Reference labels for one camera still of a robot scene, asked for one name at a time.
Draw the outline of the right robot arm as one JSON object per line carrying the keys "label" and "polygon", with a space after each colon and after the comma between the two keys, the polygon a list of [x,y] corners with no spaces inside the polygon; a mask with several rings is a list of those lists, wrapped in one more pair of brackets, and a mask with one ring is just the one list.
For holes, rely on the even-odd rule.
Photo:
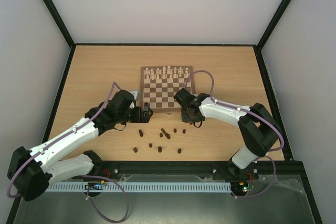
{"label": "right robot arm", "polygon": [[201,124],[206,118],[212,118],[239,128],[244,145],[229,164],[229,172],[236,178],[247,172],[250,163],[270,152],[277,141],[281,147],[284,145],[279,125],[262,104],[239,106],[205,93],[194,95],[185,88],[179,90],[174,99],[181,107],[183,122]]}

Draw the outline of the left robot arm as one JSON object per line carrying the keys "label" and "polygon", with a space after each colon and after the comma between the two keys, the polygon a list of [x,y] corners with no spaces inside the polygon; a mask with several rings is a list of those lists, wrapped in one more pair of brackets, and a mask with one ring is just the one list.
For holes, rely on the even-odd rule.
{"label": "left robot arm", "polygon": [[58,136],[29,150],[23,146],[16,149],[7,177],[10,185],[17,189],[17,196],[31,201],[54,183],[89,174],[100,163],[93,151],[68,160],[63,157],[87,141],[114,130],[117,124],[149,123],[153,111],[148,104],[136,105],[138,94],[137,91],[119,90]]}

